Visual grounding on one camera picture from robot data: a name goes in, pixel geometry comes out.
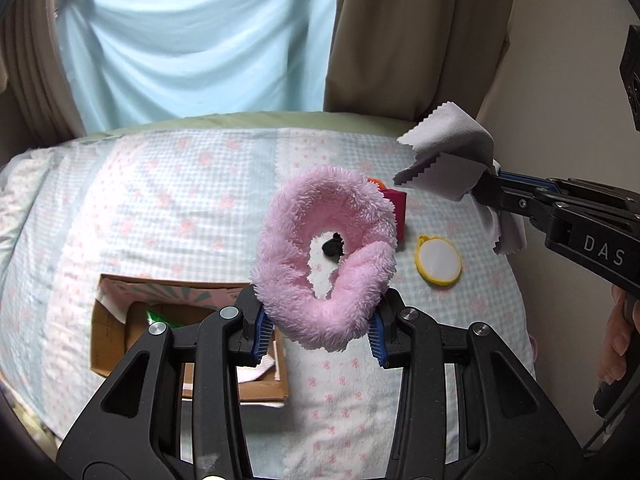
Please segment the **person's right hand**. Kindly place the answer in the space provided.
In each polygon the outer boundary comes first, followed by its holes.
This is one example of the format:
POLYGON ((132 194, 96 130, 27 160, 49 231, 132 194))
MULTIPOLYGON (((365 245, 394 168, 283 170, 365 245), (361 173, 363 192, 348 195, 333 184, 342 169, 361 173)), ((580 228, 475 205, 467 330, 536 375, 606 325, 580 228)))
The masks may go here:
POLYGON ((605 325, 604 343, 598 364, 598 378, 611 385, 621 380, 626 373, 626 352, 630 345, 631 325, 624 317, 627 293, 612 286, 614 307, 605 325))

